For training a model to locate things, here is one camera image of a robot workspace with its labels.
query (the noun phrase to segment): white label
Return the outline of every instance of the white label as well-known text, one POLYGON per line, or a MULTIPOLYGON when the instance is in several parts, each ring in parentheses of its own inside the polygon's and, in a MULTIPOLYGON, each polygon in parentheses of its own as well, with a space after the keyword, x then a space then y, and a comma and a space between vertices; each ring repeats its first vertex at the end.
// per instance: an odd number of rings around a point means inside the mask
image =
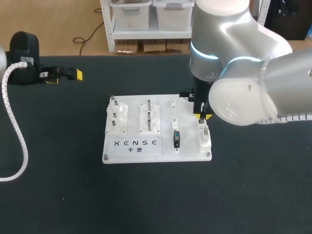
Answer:
POLYGON ((140 138, 118 138, 109 140, 108 156, 154 156, 161 155, 161 138, 140 137, 140 138))
POLYGON ((22 62, 30 62, 32 65, 34 65, 34 59, 32 57, 20 57, 20 60, 22 62))

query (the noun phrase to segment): floor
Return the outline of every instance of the floor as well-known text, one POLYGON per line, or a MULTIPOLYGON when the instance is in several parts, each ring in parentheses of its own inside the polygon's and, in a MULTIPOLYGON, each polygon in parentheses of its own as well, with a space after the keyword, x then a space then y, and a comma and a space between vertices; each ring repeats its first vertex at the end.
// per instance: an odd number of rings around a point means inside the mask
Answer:
MULTIPOLYGON (((35 34, 40 43, 40 55, 79 55, 81 44, 75 37, 87 39, 103 22, 99 0, 0 0, 0 44, 8 50, 17 31, 35 34)), ((312 40, 291 41, 294 50, 312 47, 312 40)), ((84 45, 82 55, 112 55, 109 53, 105 29, 101 26, 84 45)))

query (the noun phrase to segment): plastic box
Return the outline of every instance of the plastic box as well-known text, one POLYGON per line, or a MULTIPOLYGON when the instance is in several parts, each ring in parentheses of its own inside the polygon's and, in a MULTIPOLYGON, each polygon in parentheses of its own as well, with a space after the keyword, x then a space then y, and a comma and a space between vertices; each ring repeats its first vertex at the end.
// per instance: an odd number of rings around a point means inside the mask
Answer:
POLYGON ((111 7, 121 31, 148 30, 152 0, 112 0, 111 7))
POLYGON ((194 0, 153 0, 160 31, 188 31, 194 0))

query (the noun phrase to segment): metal shelf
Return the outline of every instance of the metal shelf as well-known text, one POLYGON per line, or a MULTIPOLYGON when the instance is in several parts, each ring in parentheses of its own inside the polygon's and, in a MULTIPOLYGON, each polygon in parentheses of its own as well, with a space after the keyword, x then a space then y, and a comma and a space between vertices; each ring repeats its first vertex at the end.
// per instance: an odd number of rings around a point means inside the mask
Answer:
MULTIPOLYGON (((271 0, 259 0, 258 23, 264 25, 271 0)), ((156 11, 151 10, 150 28, 146 31, 120 31, 115 17, 110 14, 110 0, 100 0, 107 44, 110 52, 115 52, 116 39, 187 39, 191 38, 192 28, 187 32, 159 31, 156 11)))
POLYGON ((192 27, 185 32, 159 31, 158 20, 155 8, 150 10, 149 30, 143 31, 120 31, 115 23, 113 37, 114 39, 187 39, 191 38, 192 27))

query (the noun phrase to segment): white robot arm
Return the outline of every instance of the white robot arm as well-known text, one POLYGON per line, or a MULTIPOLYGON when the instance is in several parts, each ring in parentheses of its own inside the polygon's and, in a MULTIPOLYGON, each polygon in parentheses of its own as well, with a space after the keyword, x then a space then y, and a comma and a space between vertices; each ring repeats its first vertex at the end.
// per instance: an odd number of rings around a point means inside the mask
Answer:
POLYGON ((241 126, 312 120, 312 49, 292 53, 249 0, 196 0, 191 52, 195 114, 241 126))

